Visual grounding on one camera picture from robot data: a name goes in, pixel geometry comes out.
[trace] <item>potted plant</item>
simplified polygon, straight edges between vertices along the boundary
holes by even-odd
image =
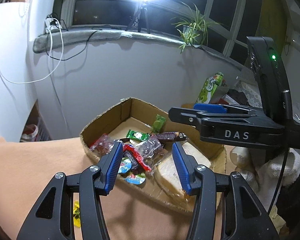
[[[190,8],[189,5],[186,3],[181,2],[185,6],[187,6],[191,12],[192,17],[184,18],[184,17],[174,17],[173,19],[178,18],[180,21],[177,23],[172,23],[175,25],[176,28],[183,26],[183,31],[178,32],[180,33],[181,39],[184,42],[179,48],[181,49],[181,53],[184,51],[185,47],[190,45],[192,48],[194,45],[202,46],[204,41],[208,44],[208,27],[212,24],[218,24],[215,22],[207,22],[204,19],[204,15],[200,14],[200,10],[198,7],[195,6],[195,14],[193,10]]]

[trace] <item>window sill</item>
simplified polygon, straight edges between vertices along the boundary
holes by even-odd
[[[62,37],[64,41],[64,46],[73,45],[77,43],[86,42],[89,36],[95,32],[98,27],[95,27],[94,30],[91,27],[74,27],[70,28],[69,31],[62,31]],[[165,37],[163,35],[154,35],[147,33],[138,33],[134,31],[124,31],[124,30],[112,30],[112,29],[100,29],[95,34],[93,34],[90,38],[90,41],[115,41],[122,37],[134,39],[134,40],[147,40],[147,41],[157,41],[168,44],[174,44],[180,46],[184,44],[182,41],[177,39]],[[57,49],[62,47],[60,32],[55,32],[52,34],[53,38],[53,46],[52,49]],[[214,49],[208,48],[204,46],[201,48],[200,46],[196,46],[198,49],[205,51],[207,54],[213,57],[217,57],[221,60],[227,61],[229,64],[234,66],[235,68],[242,70],[243,66],[234,61],[231,58],[225,57],[222,53],[215,51]],[[50,50],[50,38],[47,34],[37,37],[34,40],[33,44],[33,52],[43,53]]]

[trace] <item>red candy wrapper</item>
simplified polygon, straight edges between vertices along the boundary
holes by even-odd
[[[140,153],[138,153],[134,147],[132,147],[131,145],[129,144],[124,144],[123,146],[123,151],[130,151],[131,154],[133,155],[133,157],[137,160],[137,162],[141,165],[141,167],[145,170],[145,171],[148,171],[150,172],[151,171],[151,168],[144,163],[143,161],[143,157],[140,155]]]
[[[113,140],[110,136],[104,133],[90,146],[90,150],[96,150],[99,153],[99,156],[102,157],[103,155],[111,152],[115,141],[116,140]]]

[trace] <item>green candy wrapper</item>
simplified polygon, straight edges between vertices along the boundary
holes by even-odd
[[[167,119],[165,119],[163,116],[157,114],[155,121],[152,125],[152,132],[159,133],[166,121],[167,121]]]
[[[133,139],[133,140],[138,140],[138,141],[145,141],[149,138],[150,134],[148,133],[141,133],[141,132],[136,132],[133,130],[129,130],[127,133],[127,138]]]

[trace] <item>white wall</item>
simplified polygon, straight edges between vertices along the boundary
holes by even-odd
[[[291,45],[285,46],[282,51],[282,60],[286,69],[292,104],[300,104],[300,8],[295,0],[286,0],[288,5],[288,28],[287,37]]]
[[[32,80],[27,54],[25,3],[0,4],[0,69],[15,82]],[[10,84],[0,77],[0,136],[18,142],[36,100],[34,85]]]
[[[45,33],[44,20],[52,13],[54,0],[31,0],[29,40]]]
[[[65,58],[84,44],[65,47]],[[56,49],[54,57],[60,57]],[[35,78],[44,77],[47,55],[33,55]],[[72,136],[120,99],[136,97],[168,111],[172,106],[195,102],[208,76],[222,71],[231,85],[239,71],[199,49],[186,49],[156,41],[122,38],[91,42],[88,50],[63,62],[54,73],[55,86]],[[38,103],[53,139],[70,137],[65,128],[51,80],[36,83]]]

